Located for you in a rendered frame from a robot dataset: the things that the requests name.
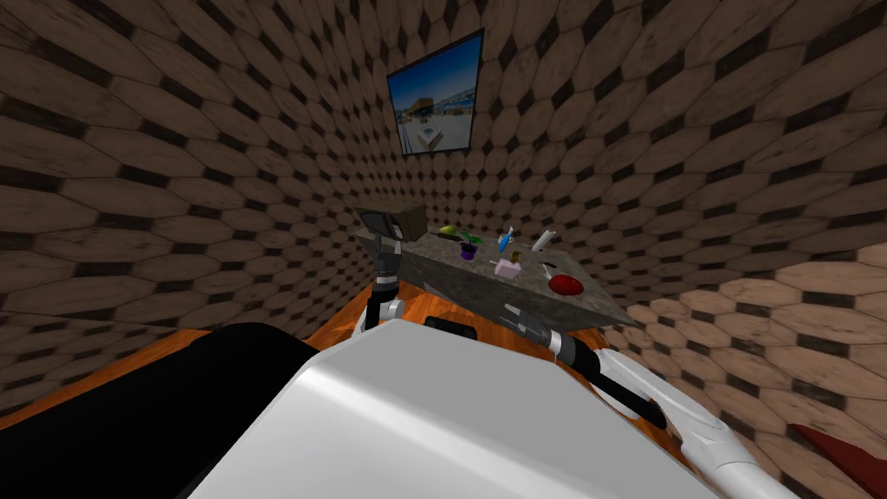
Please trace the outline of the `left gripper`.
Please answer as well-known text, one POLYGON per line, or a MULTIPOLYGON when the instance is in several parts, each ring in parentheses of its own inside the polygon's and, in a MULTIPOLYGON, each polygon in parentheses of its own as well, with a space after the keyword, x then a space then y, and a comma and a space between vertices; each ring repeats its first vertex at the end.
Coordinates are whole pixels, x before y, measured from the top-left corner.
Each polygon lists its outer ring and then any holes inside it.
POLYGON ((377 279, 397 279, 400 263, 402 260, 402 243, 395 240, 393 252, 386 252, 383 244, 383 237, 376 235, 374 237, 374 271, 377 279))

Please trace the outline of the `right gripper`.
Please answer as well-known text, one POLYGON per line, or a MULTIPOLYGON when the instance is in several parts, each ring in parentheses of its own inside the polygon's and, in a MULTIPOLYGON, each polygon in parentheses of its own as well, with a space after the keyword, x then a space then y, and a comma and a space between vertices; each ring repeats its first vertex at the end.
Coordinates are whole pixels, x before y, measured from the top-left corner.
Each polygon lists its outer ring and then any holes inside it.
POLYGON ((504 307, 511 314, 501 316, 498 318, 498 322, 509 329, 517 329, 521 337, 526 338, 526 340, 535 345, 550 346, 552 340, 551 330, 540 319, 532 316, 527 310, 519 309, 508 303, 504 307))

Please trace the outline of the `grey stone table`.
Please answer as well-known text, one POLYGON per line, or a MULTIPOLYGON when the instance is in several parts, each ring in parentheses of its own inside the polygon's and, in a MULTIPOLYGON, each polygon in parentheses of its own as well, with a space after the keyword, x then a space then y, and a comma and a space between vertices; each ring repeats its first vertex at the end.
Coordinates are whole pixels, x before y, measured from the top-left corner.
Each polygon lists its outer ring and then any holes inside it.
POLYGON ((633 325, 633 319, 567 253, 544 249, 534 252, 522 243, 511 243, 501 253, 495 238, 485 237, 471 261, 461 257, 460 244, 441 238, 429 228, 416 242, 403 243, 398 276, 418 288, 437 292, 461 308, 494 321, 504 315, 505 305, 527 310, 545 324, 561 330, 633 325), (514 279, 494 275, 495 262, 522 252, 521 273, 514 279), (541 262, 557 266, 556 275, 569 275, 585 287, 582 295, 552 292, 541 262))

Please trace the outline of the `olive green microwave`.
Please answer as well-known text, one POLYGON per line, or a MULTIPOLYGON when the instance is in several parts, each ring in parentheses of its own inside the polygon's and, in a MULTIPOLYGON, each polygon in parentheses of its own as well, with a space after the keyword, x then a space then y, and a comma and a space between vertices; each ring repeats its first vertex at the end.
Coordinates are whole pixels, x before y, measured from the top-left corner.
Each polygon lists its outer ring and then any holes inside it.
POLYGON ((427 233, 426 206, 401 201, 369 201, 354 208, 361 222, 375 236, 412 243, 427 233))

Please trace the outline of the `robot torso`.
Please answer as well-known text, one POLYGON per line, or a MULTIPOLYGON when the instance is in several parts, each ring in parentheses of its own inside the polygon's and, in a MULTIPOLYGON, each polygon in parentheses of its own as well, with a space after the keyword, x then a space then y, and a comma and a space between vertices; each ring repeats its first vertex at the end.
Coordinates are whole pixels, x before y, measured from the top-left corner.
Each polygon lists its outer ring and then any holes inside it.
POLYGON ((189 499, 719 499, 561 367, 409 321, 317 353, 189 499))

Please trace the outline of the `framed blue beach picture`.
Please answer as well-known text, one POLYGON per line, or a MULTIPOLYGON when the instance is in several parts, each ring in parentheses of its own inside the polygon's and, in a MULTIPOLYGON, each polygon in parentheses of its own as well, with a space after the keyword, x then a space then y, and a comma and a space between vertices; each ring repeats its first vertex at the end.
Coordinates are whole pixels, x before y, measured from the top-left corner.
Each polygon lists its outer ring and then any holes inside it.
POLYGON ((483 40, 478 29, 386 76, 402 155, 469 149, 483 40))

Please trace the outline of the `dark red furniture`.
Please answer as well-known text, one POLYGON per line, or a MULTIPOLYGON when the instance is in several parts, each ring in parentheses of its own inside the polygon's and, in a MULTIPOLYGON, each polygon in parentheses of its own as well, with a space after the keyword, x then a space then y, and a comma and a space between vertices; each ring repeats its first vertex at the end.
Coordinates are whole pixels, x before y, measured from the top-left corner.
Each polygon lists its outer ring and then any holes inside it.
POLYGON ((874 499, 887 499, 887 460, 806 426, 790 424, 789 428, 874 499))

